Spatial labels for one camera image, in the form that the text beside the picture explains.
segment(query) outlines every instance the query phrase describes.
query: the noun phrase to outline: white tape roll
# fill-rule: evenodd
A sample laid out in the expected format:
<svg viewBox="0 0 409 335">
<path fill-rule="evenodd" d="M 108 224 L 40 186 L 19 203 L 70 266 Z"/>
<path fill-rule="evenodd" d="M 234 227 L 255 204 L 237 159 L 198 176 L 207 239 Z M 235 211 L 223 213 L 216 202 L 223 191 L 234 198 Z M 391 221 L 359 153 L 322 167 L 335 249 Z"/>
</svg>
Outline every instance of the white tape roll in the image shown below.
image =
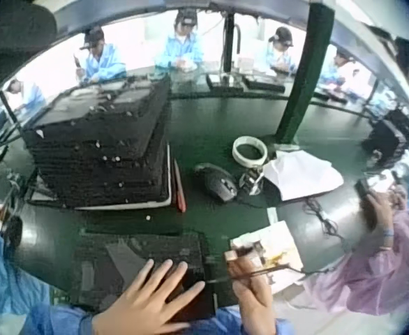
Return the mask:
<svg viewBox="0 0 409 335">
<path fill-rule="evenodd" d="M 237 147 L 243 144 L 255 147 L 257 150 L 259 150 L 260 154 L 262 155 L 262 158 L 248 159 L 246 157 L 243 157 L 239 150 L 237 150 Z M 241 136 L 237 138 L 234 141 L 234 144 L 232 145 L 232 157 L 234 157 L 235 161 L 238 162 L 238 164 L 248 169 L 262 166 L 267 160 L 267 154 L 268 154 L 267 146 L 264 144 L 264 142 L 255 137 Z"/>
</svg>

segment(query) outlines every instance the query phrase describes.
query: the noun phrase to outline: electronic component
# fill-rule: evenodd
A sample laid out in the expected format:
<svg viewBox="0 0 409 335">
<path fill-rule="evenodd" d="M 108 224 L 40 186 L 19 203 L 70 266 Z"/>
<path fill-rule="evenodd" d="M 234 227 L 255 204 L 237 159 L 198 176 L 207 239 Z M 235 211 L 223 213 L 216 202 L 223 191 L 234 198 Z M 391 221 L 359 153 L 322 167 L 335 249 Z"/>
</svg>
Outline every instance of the electronic component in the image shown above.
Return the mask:
<svg viewBox="0 0 409 335">
<path fill-rule="evenodd" d="M 239 187 L 249 195 L 257 195 L 262 190 L 263 180 L 262 167 L 255 167 L 247 170 L 240 177 Z"/>
<path fill-rule="evenodd" d="M 206 83 L 211 91 L 243 92 L 244 88 L 230 74 L 206 75 Z"/>
<path fill-rule="evenodd" d="M 408 147 L 405 136 L 389 120 L 379 121 L 369 137 L 362 142 L 363 148 L 372 154 L 374 150 L 381 153 L 379 166 L 388 167 L 397 162 Z"/>
<path fill-rule="evenodd" d="M 265 77 L 261 75 L 244 75 L 242 77 L 244 84 L 249 89 L 261 89 L 264 91 L 285 92 L 285 86 L 274 77 Z"/>
</svg>

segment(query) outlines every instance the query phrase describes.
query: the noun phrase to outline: wrist strap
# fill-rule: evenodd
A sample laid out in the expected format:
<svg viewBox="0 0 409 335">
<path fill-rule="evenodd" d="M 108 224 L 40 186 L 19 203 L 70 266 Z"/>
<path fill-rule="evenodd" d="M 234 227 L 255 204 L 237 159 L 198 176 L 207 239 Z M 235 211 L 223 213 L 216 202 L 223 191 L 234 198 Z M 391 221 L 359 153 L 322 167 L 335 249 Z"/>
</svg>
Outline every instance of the wrist strap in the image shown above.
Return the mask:
<svg viewBox="0 0 409 335">
<path fill-rule="evenodd" d="M 383 229 L 383 236 L 393 237 L 394 236 L 394 229 L 392 229 L 392 228 Z"/>
</svg>

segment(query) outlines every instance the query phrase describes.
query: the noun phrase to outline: purple gown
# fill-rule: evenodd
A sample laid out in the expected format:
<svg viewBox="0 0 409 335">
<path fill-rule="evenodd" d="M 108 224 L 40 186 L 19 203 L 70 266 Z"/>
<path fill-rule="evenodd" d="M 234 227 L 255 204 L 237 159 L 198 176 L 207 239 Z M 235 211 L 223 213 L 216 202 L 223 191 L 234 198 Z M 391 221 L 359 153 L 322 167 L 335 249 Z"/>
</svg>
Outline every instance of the purple gown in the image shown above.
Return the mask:
<svg viewBox="0 0 409 335">
<path fill-rule="evenodd" d="M 409 311 L 409 211 L 394 215 L 393 249 L 380 251 L 381 242 L 380 229 L 375 229 L 335 271 L 305 280 L 315 305 L 371 315 Z"/>
</svg>

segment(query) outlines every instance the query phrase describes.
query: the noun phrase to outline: hand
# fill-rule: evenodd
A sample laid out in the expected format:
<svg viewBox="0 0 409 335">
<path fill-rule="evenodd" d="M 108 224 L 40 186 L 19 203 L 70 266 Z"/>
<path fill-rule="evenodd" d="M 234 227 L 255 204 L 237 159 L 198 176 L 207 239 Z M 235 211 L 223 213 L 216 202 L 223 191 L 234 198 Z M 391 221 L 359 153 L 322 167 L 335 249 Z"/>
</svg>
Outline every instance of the hand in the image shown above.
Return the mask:
<svg viewBox="0 0 409 335">
<path fill-rule="evenodd" d="M 389 198 L 393 209 L 396 209 L 397 211 L 406 210 L 408 193 L 402 185 L 397 185 L 395 189 L 390 192 Z"/>
<path fill-rule="evenodd" d="M 79 78 L 82 78 L 85 75 L 85 69 L 83 68 L 76 68 L 76 75 Z"/>
<path fill-rule="evenodd" d="M 187 264 L 181 262 L 172 275 L 162 283 L 172 267 L 172 261 L 166 260 L 146 282 L 153 265 L 154 261 L 149 260 L 125 293 L 108 310 L 93 318 L 95 335 L 164 334 L 177 332 L 189 326 L 188 323 L 167 322 L 197 297 L 205 283 L 196 283 L 191 289 L 166 304 L 165 300 L 186 273 Z"/>
<path fill-rule="evenodd" d="M 175 66 L 177 68 L 183 68 L 186 65 L 186 61 L 184 59 L 178 58 L 175 62 Z"/>
<path fill-rule="evenodd" d="M 373 208 L 375 209 L 377 224 L 385 229 L 392 229 L 394 227 L 394 222 L 392 220 L 392 208 L 387 194 L 371 191 L 371 193 L 367 195 L 367 199 L 371 202 Z"/>
<path fill-rule="evenodd" d="M 93 75 L 93 76 L 90 78 L 89 82 L 91 82 L 91 83 L 99 82 L 99 76 L 98 76 L 98 75 Z"/>
<path fill-rule="evenodd" d="M 240 276 L 255 269 L 247 257 L 241 257 L 228 263 L 228 271 L 231 276 Z M 234 281 L 232 289 L 239 300 L 241 321 L 246 332 L 249 335 L 274 335 L 273 295 L 265 276 Z"/>
<path fill-rule="evenodd" d="M 278 70 L 288 71 L 288 65 L 285 64 L 285 63 L 283 63 L 282 61 L 279 61 L 279 62 L 276 64 L 276 68 L 277 68 Z"/>
</svg>

